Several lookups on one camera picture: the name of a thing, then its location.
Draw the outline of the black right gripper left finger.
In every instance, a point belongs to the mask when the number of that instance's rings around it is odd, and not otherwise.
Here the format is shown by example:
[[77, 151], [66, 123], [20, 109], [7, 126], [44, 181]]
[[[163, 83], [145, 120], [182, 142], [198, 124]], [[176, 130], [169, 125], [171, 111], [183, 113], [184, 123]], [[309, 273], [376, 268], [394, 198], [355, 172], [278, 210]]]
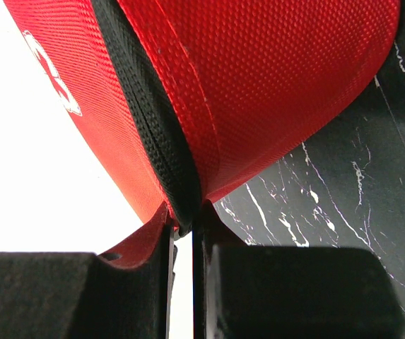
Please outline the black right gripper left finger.
[[0, 338], [166, 338], [172, 265], [165, 204], [102, 254], [0, 252]]

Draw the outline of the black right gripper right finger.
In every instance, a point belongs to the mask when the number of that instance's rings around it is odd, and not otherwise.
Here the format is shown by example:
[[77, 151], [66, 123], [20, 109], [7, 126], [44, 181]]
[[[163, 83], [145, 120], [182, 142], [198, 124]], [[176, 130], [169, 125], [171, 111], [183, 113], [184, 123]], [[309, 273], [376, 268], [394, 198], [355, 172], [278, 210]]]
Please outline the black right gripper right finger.
[[386, 270], [359, 248], [249, 246], [205, 202], [193, 223], [195, 338], [401, 338]]

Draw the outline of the red black medicine case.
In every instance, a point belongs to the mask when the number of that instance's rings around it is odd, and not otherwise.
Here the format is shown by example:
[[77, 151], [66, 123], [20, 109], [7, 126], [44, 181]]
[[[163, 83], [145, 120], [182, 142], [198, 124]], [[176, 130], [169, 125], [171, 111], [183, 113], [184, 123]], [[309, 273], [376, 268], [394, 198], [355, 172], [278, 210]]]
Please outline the red black medicine case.
[[399, 1], [7, 1], [76, 128], [143, 220], [179, 236], [320, 130], [384, 63]]

